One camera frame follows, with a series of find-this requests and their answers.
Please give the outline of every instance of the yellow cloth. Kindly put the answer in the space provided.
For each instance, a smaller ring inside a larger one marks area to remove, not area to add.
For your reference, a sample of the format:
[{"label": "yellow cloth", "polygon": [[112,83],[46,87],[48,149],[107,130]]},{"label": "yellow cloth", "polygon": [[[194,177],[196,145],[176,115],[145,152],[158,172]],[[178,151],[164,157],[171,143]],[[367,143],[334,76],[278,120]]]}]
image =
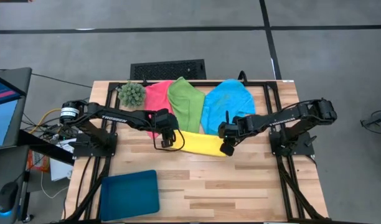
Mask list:
[{"label": "yellow cloth", "polygon": [[[176,134],[176,141],[172,148],[179,149],[183,145],[183,140],[178,130],[174,131]],[[218,136],[209,134],[190,133],[187,131],[181,131],[185,139],[185,146],[181,149],[186,152],[193,152],[198,154],[204,154],[209,156],[221,156],[226,155],[220,151],[223,139]]]}]

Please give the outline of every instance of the yellow cable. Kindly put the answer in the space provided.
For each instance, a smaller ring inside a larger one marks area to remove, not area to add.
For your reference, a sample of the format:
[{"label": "yellow cable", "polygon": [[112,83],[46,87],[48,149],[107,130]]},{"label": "yellow cable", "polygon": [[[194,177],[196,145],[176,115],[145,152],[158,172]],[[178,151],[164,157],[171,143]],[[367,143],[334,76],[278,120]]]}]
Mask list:
[{"label": "yellow cable", "polygon": [[51,114],[51,113],[53,113],[53,112],[55,112],[55,111],[60,111],[60,110],[61,110],[60,108],[56,108],[56,109],[52,109],[52,110],[46,112],[46,113],[43,115],[43,117],[41,118],[41,120],[39,121],[39,123],[37,124],[37,126],[34,127],[33,130],[29,131],[29,134],[33,134],[34,131],[36,131],[37,128],[40,127],[40,124],[42,124],[42,122],[44,121],[44,119],[45,119],[49,114]]}]

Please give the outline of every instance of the black grate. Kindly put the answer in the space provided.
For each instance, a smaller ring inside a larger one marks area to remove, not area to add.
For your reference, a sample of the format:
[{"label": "black grate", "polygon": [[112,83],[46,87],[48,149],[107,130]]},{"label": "black grate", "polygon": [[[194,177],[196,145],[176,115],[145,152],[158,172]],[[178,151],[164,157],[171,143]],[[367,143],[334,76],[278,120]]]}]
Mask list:
[{"label": "black grate", "polygon": [[204,60],[182,60],[131,64],[131,80],[205,80]]}]

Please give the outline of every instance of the screen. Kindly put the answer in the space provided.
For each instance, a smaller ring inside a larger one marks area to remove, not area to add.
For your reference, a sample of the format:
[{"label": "screen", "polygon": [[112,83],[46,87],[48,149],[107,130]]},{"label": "screen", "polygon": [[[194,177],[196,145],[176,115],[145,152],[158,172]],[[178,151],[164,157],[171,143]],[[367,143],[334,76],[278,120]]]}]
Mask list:
[{"label": "screen", "polygon": [[17,98],[19,96],[20,94],[0,83],[0,101],[9,101],[9,99]]}]

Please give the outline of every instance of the wood plank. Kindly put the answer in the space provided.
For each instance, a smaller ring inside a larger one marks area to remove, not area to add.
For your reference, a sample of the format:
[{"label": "wood plank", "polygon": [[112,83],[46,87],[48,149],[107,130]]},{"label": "wood plank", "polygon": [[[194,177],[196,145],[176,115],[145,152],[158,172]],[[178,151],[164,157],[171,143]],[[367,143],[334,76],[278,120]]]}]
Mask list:
[{"label": "wood plank", "polygon": [[[90,101],[104,105],[108,84],[108,81],[94,82]],[[282,107],[298,101],[294,83],[278,81],[277,84]],[[267,114],[262,87],[247,88],[255,100],[256,112]],[[203,86],[198,89],[208,93],[213,87]],[[101,124],[100,120],[92,122],[99,126]],[[127,218],[123,221],[282,222],[286,220],[276,159],[271,154],[268,131],[246,139],[236,147],[232,157],[157,151],[153,148],[153,141],[145,132],[131,129],[126,124],[118,124],[117,133],[118,145],[116,155],[111,160],[110,175],[156,170],[161,207],[157,213]],[[86,161],[86,158],[79,158],[74,165],[66,199],[68,216],[75,208],[78,185]],[[305,156],[294,156],[294,165],[301,191],[319,213],[327,216],[315,165]],[[80,201],[88,192],[92,167],[93,159],[86,169]],[[92,206],[92,218],[96,215],[97,201],[95,199]],[[294,199],[291,203],[295,213]]]}]

